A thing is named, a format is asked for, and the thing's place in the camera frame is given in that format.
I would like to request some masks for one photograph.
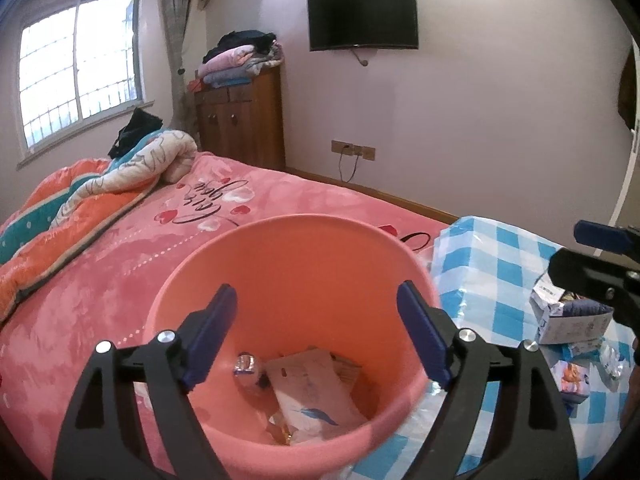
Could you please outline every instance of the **wooden cabinet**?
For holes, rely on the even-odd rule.
[[[204,151],[284,170],[279,67],[262,70],[250,84],[197,92],[195,102]]]

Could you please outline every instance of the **silver screw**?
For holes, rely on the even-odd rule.
[[[458,336],[462,341],[466,341],[467,343],[471,343],[476,340],[476,333],[470,328],[463,328],[458,332]]]
[[[111,343],[109,341],[100,341],[95,346],[95,351],[98,352],[98,354],[106,354],[109,350],[111,350]]]
[[[162,330],[158,334],[158,341],[161,343],[170,343],[175,339],[175,332],[173,330]]]
[[[527,352],[536,352],[538,350],[538,343],[531,339],[525,339],[522,343]]]

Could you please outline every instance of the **orange bucket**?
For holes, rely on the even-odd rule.
[[[384,231],[332,216],[270,218],[221,235],[181,263],[158,293],[145,335],[177,328],[231,284],[238,316],[206,382],[190,393],[196,416],[234,480],[317,480],[369,454],[420,400],[427,377],[396,308],[404,280],[440,306],[426,270]],[[245,392],[233,377],[236,358],[246,351],[267,361],[309,346],[362,366],[370,387],[354,401],[372,418],[325,442],[278,446],[266,431],[275,395]]]

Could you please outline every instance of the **black tv screen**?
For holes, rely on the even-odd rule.
[[[418,48],[416,0],[306,0],[311,51]]]

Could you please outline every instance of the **window pane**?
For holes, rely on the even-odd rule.
[[[78,91],[89,117],[138,96],[133,64],[134,0],[95,0],[78,10]],[[133,92],[123,92],[122,83]]]
[[[29,147],[63,128],[54,111],[60,105],[73,101],[77,110],[73,71],[75,19],[74,7],[40,20],[22,32],[20,109]]]

